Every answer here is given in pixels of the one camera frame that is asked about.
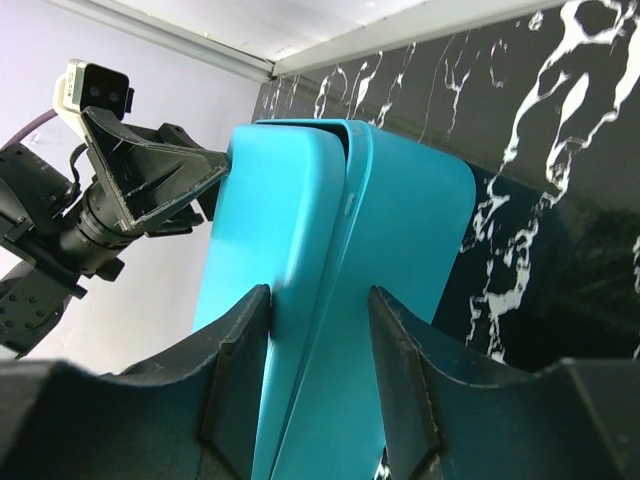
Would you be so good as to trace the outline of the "teal box lid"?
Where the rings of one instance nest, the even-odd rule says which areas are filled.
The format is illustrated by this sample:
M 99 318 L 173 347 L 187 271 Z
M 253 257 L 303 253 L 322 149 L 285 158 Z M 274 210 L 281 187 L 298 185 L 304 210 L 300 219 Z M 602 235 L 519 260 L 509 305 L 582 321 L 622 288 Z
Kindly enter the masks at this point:
M 342 198 L 339 137 L 300 125 L 237 127 L 215 209 L 194 327 L 228 311 L 257 284 L 272 294 L 272 322 L 252 476 L 269 477 L 312 323 Z

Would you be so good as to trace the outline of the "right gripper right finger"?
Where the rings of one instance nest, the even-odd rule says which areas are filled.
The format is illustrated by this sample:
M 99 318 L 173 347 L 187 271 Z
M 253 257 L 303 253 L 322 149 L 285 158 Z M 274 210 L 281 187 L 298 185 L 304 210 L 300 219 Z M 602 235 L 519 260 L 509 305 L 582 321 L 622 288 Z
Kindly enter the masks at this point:
M 368 297 L 378 391 L 396 479 L 635 479 L 639 365 L 497 363 L 421 320 L 387 290 Z

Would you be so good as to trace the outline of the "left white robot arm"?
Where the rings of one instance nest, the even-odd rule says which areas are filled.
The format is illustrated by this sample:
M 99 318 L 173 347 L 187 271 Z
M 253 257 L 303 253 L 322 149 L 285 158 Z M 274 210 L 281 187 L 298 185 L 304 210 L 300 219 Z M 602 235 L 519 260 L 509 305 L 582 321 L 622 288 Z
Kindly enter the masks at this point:
M 94 170 L 82 188 L 20 143 L 1 151 L 1 245 L 19 263 L 1 280 L 1 345 L 29 353 L 86 291 L 82 277 L 114 281 L 119 256 L 142 236 L 189 234 L 211 219 L 224 152 L 196 144 L 179 126 L 127 125 L 87 107 L 84 138 L 71 154 Z

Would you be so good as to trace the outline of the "teal chocolate box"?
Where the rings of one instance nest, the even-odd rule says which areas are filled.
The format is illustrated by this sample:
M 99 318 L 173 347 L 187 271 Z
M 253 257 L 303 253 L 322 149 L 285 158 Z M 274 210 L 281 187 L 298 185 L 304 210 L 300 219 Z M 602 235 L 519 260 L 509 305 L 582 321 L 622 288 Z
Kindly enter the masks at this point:
M 298 119 L 340 144 L 344 180 L 323 252 L 273 290 L 253 475 L 369 479 L 385 444 L 368 319 L 382 286 L 424 320 L 434 317 L 461 245 L 476 187 L 460 159 L 344 119 Z

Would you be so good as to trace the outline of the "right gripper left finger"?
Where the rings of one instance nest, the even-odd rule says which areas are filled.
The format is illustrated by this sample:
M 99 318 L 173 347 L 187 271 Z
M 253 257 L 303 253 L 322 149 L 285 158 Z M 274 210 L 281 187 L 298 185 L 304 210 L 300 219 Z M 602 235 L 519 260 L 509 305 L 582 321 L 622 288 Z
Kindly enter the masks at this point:
M 118 374 L 64 361 L 1 366 L 5 479 L 247 479 L 271 292 Z

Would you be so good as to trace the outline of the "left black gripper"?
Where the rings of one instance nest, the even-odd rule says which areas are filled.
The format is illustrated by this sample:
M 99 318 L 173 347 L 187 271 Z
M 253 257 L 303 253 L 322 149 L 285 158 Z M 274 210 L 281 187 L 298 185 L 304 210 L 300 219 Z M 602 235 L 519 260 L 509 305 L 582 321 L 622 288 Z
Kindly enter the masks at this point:
M 80 114 L 94 170 L 88 187 L 20 143 L 1 151 L 1 244 L 53 278 L 115 278 L 120 253 L 142 236 L 190 233 L 210 217 L 209 191 L 231 170 L 226 153 L 184 130 L 129 126 L 109 110 Z

